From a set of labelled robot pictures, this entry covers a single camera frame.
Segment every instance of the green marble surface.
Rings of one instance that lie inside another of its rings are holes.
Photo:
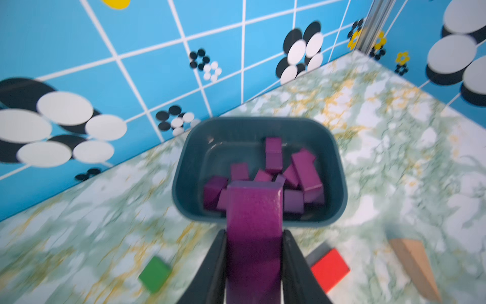
[[[320,229],[291,229],[306,255],[351,268],[334,303],[426,303],[387,242],[423,241],[444,303],[486,302],[486,130],[357,52],[226,114],[309,117],[336,137],[349,200]],[[221,228],[174,206],[186,134],[0,223],[0,303],[175,303]],[[151,295],[153,255],[173,271]]]

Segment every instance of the white grid line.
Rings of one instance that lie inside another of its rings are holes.
[[[347,9],[351,4],[351,0],[348,0],[346,10],[344,11],[343,19],[341,20],[341,24],[339,25],[339,31],[337,32],[336,39],[334,40],[334,45],[332,47],[331,53],[329,54],[328,63],[331,61],[332,53],[334,52],[334,48],[336,47],[337,39],[339,38],[339,33],[341,32],[341,28],[343,27],[344,19],[346,18]]]
[[[191,53],[191,49],[189,48],[189,43],[187,43],[186,35],[184,34],[184,30],[182,29],[181,21],[179,20],[179,15],[177,14],[177,10],[175,9],[174,0],[167,0],[169,6],[171,8],[172,16],[174,17],[175,24],[179,31],[179,34],[182,38],[182,44],[186,49],[186,56],[189,58],[189,54]],[[201,77],[199,77],[199,73],[197,69],[193,69],[194,76],[196,77],[197,84],[199,85],[199,90],[201,91],[201,95],[203,96],[204,104],[206,105],[206,109],[208,110],[209,117],[212,117],[211,107],[209,106],[208,98],[206,97],[206,92],[203,89],[203,83],[201,82]]]
[[[297,0],[294,1],[294,17],[292,19],[292,29],[295,28],[295,16],[297,15]]]
[[[244,91],[244,38],[245,38],[245,21],[246,21],[246,0],[243,0],[243,16],[242,16],[242,89],[241,89],[241,104],[243,104],[243,91]]]
[[[91,19],[91,22],[93,22],[94,27],[96,28],[96,30],[100,34],[101,39],[103,40],[103,42],[105,43],[106,47],[110,51],[111,55],[115,59],[118,67],[120,68],[121,73],[123,74],[123,76],[125,77],[126,82],[128,83],[128,86],[132,89],[135,97],[137,98],[138,102],[140,103],[140,106],[143,109],[143,112],[145,113],[145,115],[147,116],[150,124],[154,128],[154,131],[155,131],[157,137],[159,138],[160,142],[163,143],[164,142],[164,139],[162,138],[162,135],[160,134],[160,132],[159,132],[159,130],[157,128],[157,125],[155,124],[155,121],[154,121],[153,117],[151,116],[150,112],[148,111],[148,108],[147,108],[145,102],[143,101],[142,96],[140,95],[139,90],[135,86],[135,83],[133,82],[132,78],[130,77],[130,74],[128,74],[128,71],[126,70],[125,65],[122,63],[122,60],[118,57],[118,54],[117,54],[115,48],[111,44],[111,41],[108,38],[108,35],[106,35],[106,32],[104,31],[103,27],[101,26],[101,23],[99,22],[98,18],[96,18],[96,15],[94,14],[94,11],[92,10],[92,8],[89,5],[89,3],[87,2],[87,0],[79,0],[79,1],[81,2],[81,5],[84,7],[84,9],[85,9],[86,13],[88,14],[89,18]]]
[[[386,30],[386,33],[383,37],[386,37],[386,35],[388,35],[388,32],[390,32],[390,30],[392,29],[392,26],[393,24],[395,24],[395,21],[397,21],[397,18],[398,16],[400,16],[400,13],[402,12],[403,8],[405,7],[405,5],[407,4],[408,0],[405,0],[405,2],[402,4],[400,10],[398,11],[397,15],[395,16],[395,18],[393,18],[393,21],[392,23],[390,24],[390,26],[388,27],[388,30]]]
[[[424,82],[420,87],[418,87],[419,89],[423,88],[424,86],[426,86],[428,83],[430,82],[430,79],[427,80],[426,82]]]

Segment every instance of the block in bin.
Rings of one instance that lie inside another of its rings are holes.
[[[304,214],[304,193],[300,190],[285,189],[283,191],[283,211]]]
[[[282,172],[283,158],[281,153],[267,153],[265,170],[271,174],[279,174]]]
[[[280,304],[283,189],[235,181],[226,210],[226,302]]]
[[[265,139],[265,153],[282,154],[282,139],[280,137],[267,137]]]
[[[273,176],[264,170],[258,170],[257,175],[255,175],[255,179],[253,181],[272,181]]]
[[[305,152],[292,154],[292,163],[299,177],[299,184],[304,191],[304,202],[313,202],[320,197],[324,191],[321,179],[317,174],[314,164],[310,161]]]
[[[213,176],[204,185],[204,209],[215,210],[218,205],[221,190],[228,185],[228,178],[224,176]]]
[[[231,181],[234,180],[250,180],[250,174],[248,173],[248,164],[246,162],[231,164]]]

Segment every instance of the wooden block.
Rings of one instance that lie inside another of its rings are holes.
[[[388,240],[388,242],[418,292],[427,300],[442,303],[434,273],[422,242],[407,238],[395,238]]]
[[[312,273],[322,290],[328,293],[351,270],[336,249],[332,249],[311,267]]]
[[[226,302],[280,304],[283,190],[235,181],[228,191]]]

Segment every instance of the black circle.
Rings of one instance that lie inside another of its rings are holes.
[[[168,129],[171,128],[171,124],[168,123],[168,122],[163,122],[163,123],[159,123],[158,124],[158,128],[161,130],[161,131],[167,131]]]
[[[321,31],[321,23],[319,21],[314,21],[309,26],[305,29],[303,39],[305,40],[306,43],[309,43],[309,40],[311,39],[312,36],[315,35],[315,33],[318,33]]]
[[[285,36],[285,39],[283,41],[283,51],[288,54],[289,53],[289,50],[290,48],[293,46],[293,44],[297,41],[297,40],[301,40],[302,39],[302,32],[300,31],[300,29],[293,29],[291,30],[286,36]]]
[[[157,114],[155,114],[155,118],[160,120],[161,122],[164,122],[169,119],[169,114],[167,111],[159,111]]]
[[[17,151],[20,150],[24,143],[9,143],[0,141],[0,162],[17,163]]]
[[[78,181],[85,181],[89,178],[89,176],[87,174],[78,174],[74,177],[75,180],[78,180]]]
[[[171,115],[179,115],[182,112],[181,107],[179,106],[172,106],[169,108],[169,113]]]
[[[297,75],[299,75],[303,71],[305,71],[305,65],[303,63],[297,64]]]
[[[0,102],[10,108],[37,112],[37,101],[55,91],[45,83],[27,78],[8,78],[0,81]]]
[[[99,168],[91,168],[91,169],[88,169],[88,174],[91,174],[91,175],[97,175],[97,174],[100,174],[101,173],[101,169]]]
[[[277,77],[280,78],[282,77],[283,71],[289,66],[289,63],[287,62],[287,57],[282,58],[279,63],[277,64],[277,68],[275,69],[275,73],[277,74]]]
[[[101,114],[100,112],[98,112],[97,110],[93,109],[93,115],[91,117],[93,118],[96,115],[100,115],[100,114]],[[72,133],[86,134],[86,129],[85,129],[86,123],[80,124],[80,125],[59,125],[59,126],[61,128],[63,128],[64,130],[69,131],[69,132],[72,132]]]
[[[81,136],[77,135],[57,135],[48,139],[48,141],[63,143],[68,146],[71,150],[79,145],[82,142],[85,142],[86,139]]]

